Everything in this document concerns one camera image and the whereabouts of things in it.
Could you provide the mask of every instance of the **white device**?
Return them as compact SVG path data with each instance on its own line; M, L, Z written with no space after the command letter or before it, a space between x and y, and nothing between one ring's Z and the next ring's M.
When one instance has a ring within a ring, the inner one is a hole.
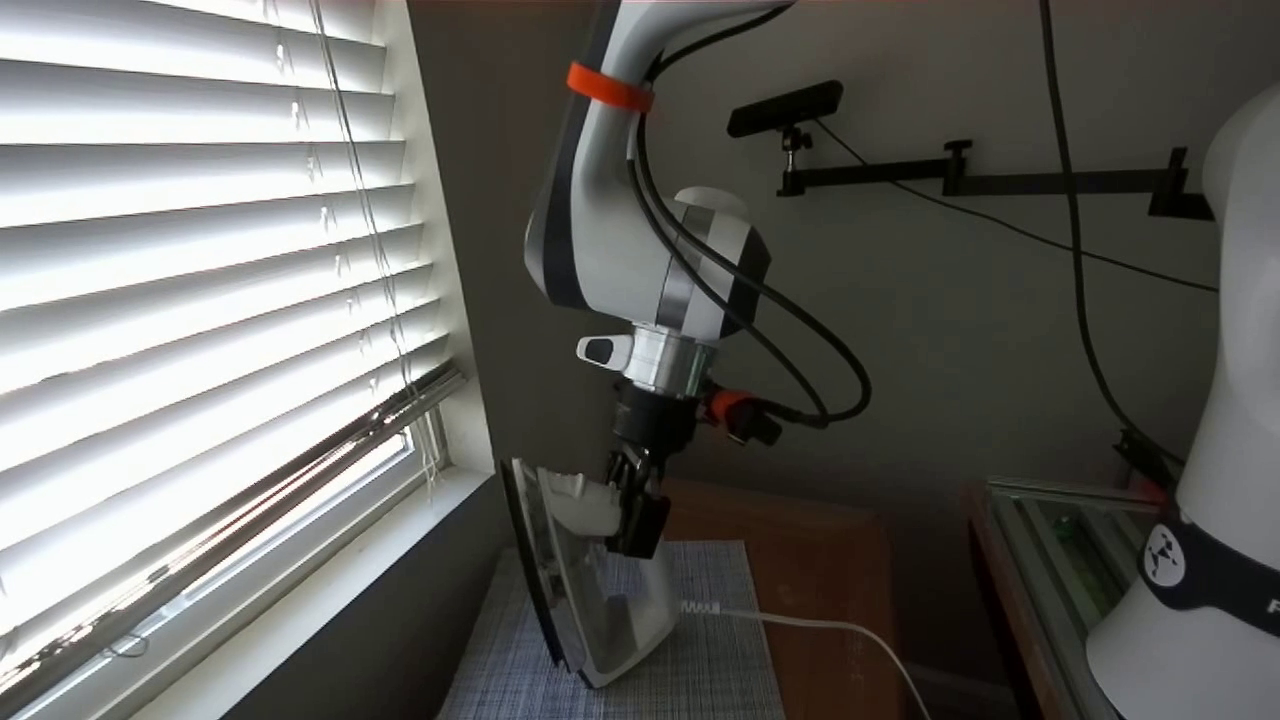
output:
M1243 598L1280 617L1280 87L1217 138L1204 175L1226 227L1222 366L1181 480L1183 523L1264 563ZM1089 664L1133 720L1280 717L1280 636L1226 608L1165 608L1191 551L1168 530L1143 547L1143 575L1091 631Z
M777 8L790 0L605 0L589 51L570 76L576 99L547 191L530 222L526 264L541 291L630 326L625 337L583 337L576 347L583 366L621 381L610 469L564 477L518 462L507 483L551 662L591 690L621 682L677 630L680 608L662 559L666 462L691 439L701 411L717 399L709 386L717 344L758 311L741 278L766 279L768 268L746 205L717 190L683 190L666 205L738 268L688 256L722 301L703 296L662 243L644 214L648 197L630 175L638 121L648 114L639 104L672 41ZM726 394L717 407L734 415L748 396ZM746 439L771 438L771 422L758 411L726 429Z

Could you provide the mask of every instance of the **metal arm mount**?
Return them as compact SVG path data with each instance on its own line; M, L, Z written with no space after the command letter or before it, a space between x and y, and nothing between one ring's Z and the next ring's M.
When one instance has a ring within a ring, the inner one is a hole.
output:
M672 328L644 326L634 337L583 337L576 356L621 375L605 469L605 483L621 490L625 519L610 535L621 556L656 551L672 514L672 500L656 490L668 455L688 447L701 422L741 439L782 439L782 423L762 411L762 399L709 381L714 347Z
M812 138L786 128L786 190L777 197L806 197L828 184L905 184L905 182L943 182L943 197L1060 197L1068 182L1060 174L1046 175L970 175L974 142L943 143L941 160L899 160L899 163L849 163L849 170L801 170L801 152ZM1076 174L1076 191L1151 191L1147 216L1211 222L1204 197L1187 191L1187 150L1171 150L1165 170L1123 170L1123 174Z

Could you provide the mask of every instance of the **blind slat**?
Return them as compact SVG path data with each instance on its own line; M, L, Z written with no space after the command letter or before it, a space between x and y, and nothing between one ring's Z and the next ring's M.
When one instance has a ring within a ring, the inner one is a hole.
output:
M235 0L235 5L155 0L155 5L321 38L318 0ZM379 14L373 8L376 8L373 0L321 0L325 38L351 41L351 43L379 43Z
M410 174L410 143L0 150L0 227L391 190Z
M425 353L412 353L405 366L386 366L175 471L155 477L151 483L97 504L91 514L75 515L75 523L60 523L27 545L0 551L0 575L10 588L0 598L0 636L52 608L60 598L74 598L109 575L137 547L159 545L164 535L200 519L208 510L246 494L264 471L287 464L328 432L345 429L345 422L376 407L386 396L405 388L405 371L415 381L443 362L450 353L434 344Z
M0 649L42 671L91 630L75 593L151 583L128 559L450 366L442 182L386 25L0 0ZM27 671L0 651L0 694Z
M147 0L6 0L0 57L27 66L164 71L287 87L386 94L386 49L300 38L269 25Z
M397 95L0 59L0 143L399 142Z
M0 399L0 471L436 303L425 274L359 286Z
M351 243L373 238L373 227L428 231L412 184L10 227L0 231L0 311Z
M0 315L0 396L428 264L420 231L391 231L376 243L18 310Z
M373 368L397 366L397 356L428 347L442 337L443 311L420 310L186 403L155 407L38 464L0 471L0 547L70 523L86 510L304 407Z

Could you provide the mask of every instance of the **white wall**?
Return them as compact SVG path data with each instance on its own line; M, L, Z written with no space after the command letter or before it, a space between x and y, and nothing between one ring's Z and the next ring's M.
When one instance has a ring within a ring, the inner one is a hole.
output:
M1065 87L1079 170L1165 163L1280 79L1275 0L1060 0ZM580 464L605 447L605 381L571 362L580 320L526 279L519 227L564 114L561 76L589 0L415 0L443 85L443 175L475 250L475 353L503 447ZM656 110L666 190L722 184L758 209L771 279L833 320L877 371L877 407L782 447L701 438L680 477L833 497L891 519L899 636L915 664L1001 677L966 556L966 490L984 477L1115 480L1115 423L1089 386L1068 260L890 190L777 201L777 142L734 143L738 104L839 76L833 121L868 158L978 142L978 174L1049 174L1054 125L1031 0L801 0L771 27L672 71ZM812 163L846 163L833 143ZM1065 238L1060 201L982 209ZM1217 278L1217 231L1147 222L1143 201L1089 201L1089 243ZM1217 303L1091 274L1098 344L1123 403L1183 447L1211 371ZM833 394L838 366L817 356ZM746 388L795 396L758 347L726 353Z
M512 545L507 530L503 490L490 483L229 717L434 717L468 649L498 556Z

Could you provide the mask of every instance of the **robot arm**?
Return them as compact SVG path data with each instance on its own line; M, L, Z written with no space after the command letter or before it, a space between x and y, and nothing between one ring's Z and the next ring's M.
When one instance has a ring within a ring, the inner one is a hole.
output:
M639 114L654 104L648 71L683 32L717 32L790 0L605 0L589 57L571 70L576 94L551 182L526 238L526 264L551 303L625 320L630 337L589 337L576 356L621 375L613 462L625 519L616 551L654 556L668 500L654 497L662 469L691 439L709 396L709 366L738 320L752 320L758 291L726 268L691 268L734 310L703 296L662 243L630 182ZM688 190L668 205L703 243L746 278L766 279L768 250L730 191Z

